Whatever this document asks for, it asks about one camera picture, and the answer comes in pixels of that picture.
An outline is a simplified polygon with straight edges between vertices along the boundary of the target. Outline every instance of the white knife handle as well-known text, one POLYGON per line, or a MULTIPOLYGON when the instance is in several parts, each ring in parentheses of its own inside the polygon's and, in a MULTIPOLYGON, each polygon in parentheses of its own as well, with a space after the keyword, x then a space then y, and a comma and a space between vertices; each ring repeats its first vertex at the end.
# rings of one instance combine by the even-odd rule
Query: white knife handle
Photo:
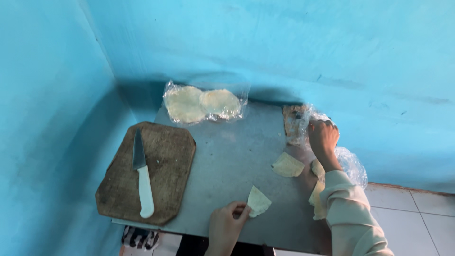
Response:
POLYGON ((141 200, 141 217, 146 219, 155 211, 153 205, 152 188, 150 186, 150 177, 148 176, 148 167, 140 167, 139 172, 139 199, 141 200))

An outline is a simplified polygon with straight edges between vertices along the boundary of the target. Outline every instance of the plastic bag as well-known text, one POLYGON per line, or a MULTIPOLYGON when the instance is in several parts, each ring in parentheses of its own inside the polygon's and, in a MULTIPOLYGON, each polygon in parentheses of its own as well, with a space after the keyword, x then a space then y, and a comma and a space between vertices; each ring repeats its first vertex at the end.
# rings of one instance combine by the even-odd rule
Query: plastic bag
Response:
POLYGON ((246 117, 250 84, 194 82, 166 84, 163 105, 170 120, 181 127, 204 120, 234 122, 246 117))
MULTIPOLYGON (((298 138, 297 140, 288 140, 288 143, 299 146, 305 150, 312 151, 308 137, 309 121, 330 120, 333 125, 335 125, 335 123, 327 117, 327 115, 317 110, 312 104, 305 104, 302 109, 303 111, 297 113, 296 119, 293 121, 298 124, 298 138)), ((359 185, 362 189, 365 189, 368 185, 368 177, 365 167, 362 165, 359 158, 344 147, 335 147, 335 156, 343 168, 343 171, 348 175, 352 184, 359 185)))
POLYGON ((352 184, 359 185, 365 190, 368 185, 368 177, 359 158, 344 147, 335 147, 335 156, 352 184))
POLYGON ((310 120, 323 120, 327 121, 330 118, 327 117, 324 113, 317 110, 313 104, 305 104, 302 106, 303 111, 298 112, 295 114, 295 119, 290 120, 291 127, 298 127, 298 136, 297 138, 294 137, 287 137, 288 143, 291 145, 295 145, 301 147, 305 150, 311 151, 310 141, 308 138, 308 125, 310 120))

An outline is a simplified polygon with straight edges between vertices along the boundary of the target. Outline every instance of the metal table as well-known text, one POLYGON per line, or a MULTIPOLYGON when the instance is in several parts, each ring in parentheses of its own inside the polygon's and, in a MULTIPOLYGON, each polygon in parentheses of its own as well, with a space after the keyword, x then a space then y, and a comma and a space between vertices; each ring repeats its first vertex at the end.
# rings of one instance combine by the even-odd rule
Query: metal table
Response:
MULTIPOLYGON (((155 123, 176 126, 163 107, 155 123)), ((234 200, 246 202, 255 185, 272 205, 246 222, 238 241, 331 255, 330 230, 325 220, 313 220, 314 208, 308 203, 317 180, 310 170, 314 154, 286 145, 280 107, 253 102, 243 120, 205 121, 187 129, 197 148, 177 217, 164 226, 112 222, 207 237, 212 211, 234 200), (299 177, 285 178, 272 171, 271 164, 283 151, 305 163, 299 177)))

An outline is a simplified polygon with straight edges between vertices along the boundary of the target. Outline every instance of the sleeve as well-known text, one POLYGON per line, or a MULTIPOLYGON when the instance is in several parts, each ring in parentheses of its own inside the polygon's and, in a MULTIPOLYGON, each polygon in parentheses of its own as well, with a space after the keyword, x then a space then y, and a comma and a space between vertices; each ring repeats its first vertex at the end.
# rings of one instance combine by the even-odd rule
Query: sleeve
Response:
POLYGON ((370 213, 363 189, 353 185, 343 171, 325 174, 320 195, 332 231, 333 256, 393 256, 384 232, 370 213))

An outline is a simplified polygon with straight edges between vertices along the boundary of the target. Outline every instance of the triangular dough piece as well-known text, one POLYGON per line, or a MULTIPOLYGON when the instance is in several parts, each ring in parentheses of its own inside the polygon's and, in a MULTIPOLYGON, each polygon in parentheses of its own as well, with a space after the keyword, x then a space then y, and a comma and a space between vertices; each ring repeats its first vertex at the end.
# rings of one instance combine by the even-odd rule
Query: triangular dough piece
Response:
POLYGON ((176 122, 194 123, 205 117, 205 109, 199 103, 202 91, 193 86, 174 88, 163 97, 171 119, 176 122))
POLYGON ((313 220, 322 220, 325 219, 325 217, 327 216, 327 213, 322 209, 320 198, 320 194, 324 189, 325 184, 318 180, 316 182, 316 186, 313 189, 313 192, 311 193, 310 199, 308 200, 308 202, 310 202, 311 205, 314 205, 313 220))
POLYGON ((248 196, 248 203, 251 207, 250 217, 254 218, 259 214, 264 213, 272 204, 261 191, 259 191, 255 186, 251 188, 250 195, 248 196))
POLYGON ((217 115, 224 119, 235 117, 240 112, 240 101, 226 89, 203 92, 199 102, 207 114, 217 115))
POLYGON ((325 170, 318 159, 311 163, 311 170, 318 177, 319 181, 325 182, 325 170))
POLYGON ((302 173, 304 167, 305 164, 286 152, 283 152, 277 161, 272 164, 272 170, 283 177, 297 177, 302 173))

